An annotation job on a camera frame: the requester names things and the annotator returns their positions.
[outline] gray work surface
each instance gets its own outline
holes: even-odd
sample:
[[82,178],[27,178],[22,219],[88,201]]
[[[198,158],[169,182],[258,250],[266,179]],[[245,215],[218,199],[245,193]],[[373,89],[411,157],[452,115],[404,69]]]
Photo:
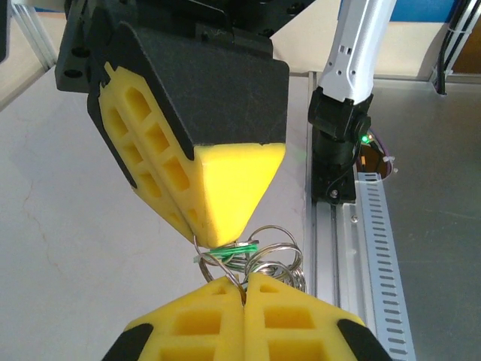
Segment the gray work surface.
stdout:
[[373,129],[399,169],[385,181],[418,360],[481,354],[481,86],[381,80]]
[[[292,78],[286,156],[241,239],[274,223],[303,245],[307,83]],[[99,360],[131,320],[205,284],[53,69],[0,113],[0,239],[1,361]]]

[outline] perforated metal strip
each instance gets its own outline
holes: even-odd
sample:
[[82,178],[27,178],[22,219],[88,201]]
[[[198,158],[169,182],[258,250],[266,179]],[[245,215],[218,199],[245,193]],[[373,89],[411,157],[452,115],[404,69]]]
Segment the perforated metal strip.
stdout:
[[383,183],[359,173],[377,337],[394,361],[414,361],[413,339]]

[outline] yellow triangular block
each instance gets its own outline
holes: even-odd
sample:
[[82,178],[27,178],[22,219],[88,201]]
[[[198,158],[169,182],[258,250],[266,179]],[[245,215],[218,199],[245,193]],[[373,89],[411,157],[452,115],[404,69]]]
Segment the yellow triangular block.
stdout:
[[249,276],[244,310],[245,360],[356,361],[338,320],[345,312],[261,274]]
[[[121,67],[105,68],[110,82],[99,99],[104,126],[138,184],[137,194],[189,240],[191,229],[205,247],[235,241],[274,178],[286,145],[195,145],[191,160],[144,78]],[[120,127],[108,124],[115,112]]]
[[227,278],[132,321],[153,326],[139,361],[244,361],[244,309]]

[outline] green tag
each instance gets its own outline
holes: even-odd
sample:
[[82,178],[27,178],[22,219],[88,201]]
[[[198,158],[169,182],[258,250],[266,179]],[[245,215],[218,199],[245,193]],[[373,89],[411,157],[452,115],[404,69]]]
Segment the green tag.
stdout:
[[[243,245],[238,245],[238,246],[232,246],[229,245],[227,247],[219,247],[215,248],[213,250],[210,250],[209,252],[206,252],[207,254],[210,254],[211,256],[216,257],[217,259],[220,259],[221,261],[227,260],[230,256],[234,254],[239,254],[239,253],[254,253],[257,252],[259,249],[257,244],[249,244],[247,246]],[[200,256],[197,255],[194,257],[194,263],[198,263],[200,260]]]

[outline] white table surface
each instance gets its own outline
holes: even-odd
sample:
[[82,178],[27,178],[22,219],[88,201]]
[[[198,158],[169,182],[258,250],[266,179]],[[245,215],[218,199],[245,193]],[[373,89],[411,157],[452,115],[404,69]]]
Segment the white table surface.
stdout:
[[[307,104],[292,78],[286,158],[246,234],[275,223],[302,245]],[[204,284],[53,70],[0,113],[0,237],[2,361],[101,359],[130,320]]]

